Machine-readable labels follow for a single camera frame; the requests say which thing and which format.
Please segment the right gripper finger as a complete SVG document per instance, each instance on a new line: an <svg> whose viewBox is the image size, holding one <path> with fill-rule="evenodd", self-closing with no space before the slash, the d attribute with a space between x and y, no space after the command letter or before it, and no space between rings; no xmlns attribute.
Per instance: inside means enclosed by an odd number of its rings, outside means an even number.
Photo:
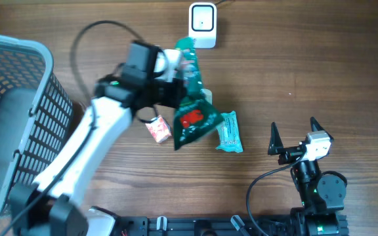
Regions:
<svg viewBox="0 0 378 236"><path fill-rule="evenodd" d="M278 131L276 123L272 122L271 131L270 131L270 142L268 145L268 154L279 155L283 152L284 152L284 145L283 145L282 139L280 138L280 133Z"/></svg>
<svg viewBox="0 0 378 236"><path fill-rule="evenodd" d="M332 135L330 135L330 133L328 131L326 131L320 124L319 122L316 120L315 117L311 117L310 118L310 126L311 126L311 130L312 132L317 132L317 131L325 131L325 133L329 136L329 139L330 141L334 141L334 138L332 137Z"/></svg>

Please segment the orange tissue pack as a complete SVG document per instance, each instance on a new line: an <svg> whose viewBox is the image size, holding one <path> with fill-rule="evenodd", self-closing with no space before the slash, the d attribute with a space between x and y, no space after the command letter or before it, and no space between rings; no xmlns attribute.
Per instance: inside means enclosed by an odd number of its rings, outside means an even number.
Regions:
<svg viewBox="0 0 378 236"><path fill-rule="evenodd" d="M156 118L153 118L149 123L146 123L146 127L158 144L162 143L169 137L172 137L169 125L161 115L158 115Z"/></svg>

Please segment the teal wet wipe pack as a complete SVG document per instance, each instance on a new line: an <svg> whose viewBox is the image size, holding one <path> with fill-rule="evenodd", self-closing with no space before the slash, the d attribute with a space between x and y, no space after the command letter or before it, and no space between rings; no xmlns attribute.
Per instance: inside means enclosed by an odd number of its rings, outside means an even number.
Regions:
<svg viewBox="0 0 378 236"><path fill-rule="evenodd" d="M225 152L243 152L236 112L222 113L224 121L217 126L219 144L216 149Z"/></svg>

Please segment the green 3M gloves bag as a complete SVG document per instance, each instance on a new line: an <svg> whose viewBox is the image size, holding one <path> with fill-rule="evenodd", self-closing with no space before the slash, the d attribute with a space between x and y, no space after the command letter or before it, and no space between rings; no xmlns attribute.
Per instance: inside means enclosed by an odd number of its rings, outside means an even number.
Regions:
<svg viewBox="0 0 378 236"><path fill-rule="evenodd" d="M187 91L173 119L174 149L192 143L216 129L224 121L221 113L206 100L194 39L185 37L177 41L175 49L182 53L178 78Z"/></svg>

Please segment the green lid white jar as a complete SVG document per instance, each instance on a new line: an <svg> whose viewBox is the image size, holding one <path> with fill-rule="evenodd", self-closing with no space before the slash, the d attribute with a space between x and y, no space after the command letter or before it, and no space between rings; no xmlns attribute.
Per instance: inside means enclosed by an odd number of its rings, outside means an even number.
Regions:
<svg viewBox="0 0 378 236"><path fill-rule="evenodd" d="M206 99L210 104L212 104L212 103L213 103L213 95L212 95L212 92L211 92L209 89L203 88L203 89L202 89L202 93L204 94L205 99Z"/></svg>

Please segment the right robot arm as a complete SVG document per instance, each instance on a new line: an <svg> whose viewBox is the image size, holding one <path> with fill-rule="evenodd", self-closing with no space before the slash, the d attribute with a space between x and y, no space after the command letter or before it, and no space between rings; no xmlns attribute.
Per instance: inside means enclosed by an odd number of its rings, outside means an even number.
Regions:
<svg viewBox="0 0 378 236"><path fill-rule="evenodd" d="M302 207L291 209L292 235L348 235L345 207L347 179L335 171L321 171L318 161L329 155L334 138L314 117L311 131L297 146L285 147L276 123L271 124L269 155L278 155L279 165L289 165Z"/></svg>

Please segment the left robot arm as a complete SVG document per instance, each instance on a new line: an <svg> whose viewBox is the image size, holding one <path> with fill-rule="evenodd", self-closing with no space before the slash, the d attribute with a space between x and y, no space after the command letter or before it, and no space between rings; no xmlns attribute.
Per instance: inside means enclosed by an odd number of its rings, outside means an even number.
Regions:
<svg viewBox="0 0 378 236"><path fill-rule="evenodd" d="M90 107L56 159L31 186L14 186L12 219L2 234L112 235L118 215L97 207L80 210L86 189L138 110L179 107L186 95L182 61L179 50L132 42L127 60L97 81Z"/></svg>

